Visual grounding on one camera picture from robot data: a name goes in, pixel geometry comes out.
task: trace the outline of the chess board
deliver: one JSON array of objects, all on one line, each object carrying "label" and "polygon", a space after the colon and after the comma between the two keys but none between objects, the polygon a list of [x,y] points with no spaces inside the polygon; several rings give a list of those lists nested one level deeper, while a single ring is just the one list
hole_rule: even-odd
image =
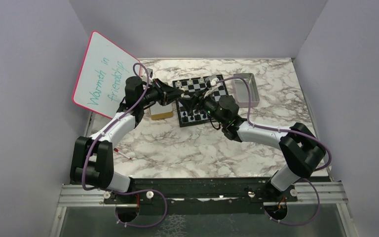
[{"label": "chess board", "polygon": [[[172,81],[172,86],[181,90],[195,92],[207,87],[205,81],[206,78],[208,78],[208,76],[202,78],[175,80]],[[217,78],[219,80],[223,80],[222,75],[217,75]],[[219,88],[216,89],[210,96],[212,96],[218,102],[222,95],[228,95],[227,87],[224,82],[221,82]],[[178,112],[179,127],[187,127],[210,122],[210,117],[204,111],[193,110],[194,115],[188,116],[188,112],[178,100],[176,101],[176,106]]]}]

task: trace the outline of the metal tray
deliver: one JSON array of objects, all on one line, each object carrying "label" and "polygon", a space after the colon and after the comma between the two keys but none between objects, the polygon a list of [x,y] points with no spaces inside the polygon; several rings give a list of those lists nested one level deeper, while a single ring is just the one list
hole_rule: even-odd
[{"label": "metal tray", "polygon": [[[249,89],[251,90],[251,107],[256,107],[259,105],[259,93],[256,86],[255,76],[252,73],[237,73],[233,75],[234,77],[239,77],[245,79],[249,84]],[[233,96],[236,103],[241,108],[249,107],[248,90],[246,89],[245,83],[242,80],[232,80],[233,85]]]}]

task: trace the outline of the white enclosure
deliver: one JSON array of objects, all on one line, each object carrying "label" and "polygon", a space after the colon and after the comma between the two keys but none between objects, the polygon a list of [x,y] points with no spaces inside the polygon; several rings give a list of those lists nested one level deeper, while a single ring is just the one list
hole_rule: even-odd
[{"label": "white enclosure", "polygon": [[379,1],[0,1],[0,236],[47,236],[88,111],[92,31],[137,58],[295,59],[363,237],[379,235]]}]

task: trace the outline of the metal frame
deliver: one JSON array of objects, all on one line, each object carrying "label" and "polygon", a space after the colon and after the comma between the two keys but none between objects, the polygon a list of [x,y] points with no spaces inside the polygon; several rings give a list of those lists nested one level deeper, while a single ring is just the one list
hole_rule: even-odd
[{"label": "metal frame", "polygon": [[[341,182],[315,182],[321,204],[336,204],[342,225],[347,237],[358,237],[353,220],[347,207],[348,198]],[[308,183],[296,183],[298,201],[288,202],[287,205],[315,205],[317,197],[314,189]],[[51,237],[58,237],[62,230],[67,207],[137,207],[136,204],[104,204],[102,190],[85,191],[82,185],[63,185],[57,204],[56,215]],[[275,205],[276,202],[264,202],[266,205]]]}]

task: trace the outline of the gray marble veining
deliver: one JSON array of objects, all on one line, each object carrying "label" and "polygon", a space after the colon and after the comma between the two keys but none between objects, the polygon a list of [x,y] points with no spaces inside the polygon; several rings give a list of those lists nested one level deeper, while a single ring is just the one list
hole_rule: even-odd
[{"label": "gray marble veining", "polygon": [[[302,122],[312,130],[303,94],[287,59],[148,59],[141,60],[163,82],[177,79],[235,73],[253,73],[260,103],[251,110],[251,120],[270,125]],[[230,81],[226,81],[231,94]],[[209,123],[179,127],[174,116],[151,120],[148,112],[132,132],[116,145],[132,159],[114,154],[116,172],[139,178],[248,177],[271,176],[285,165],[280,150],[256,143],[229,141]],[[247,109],[239,114],[246,117]],[[109,119],[96,115],[92,131]],[[314,175],[327,175],[325,170]]]}]

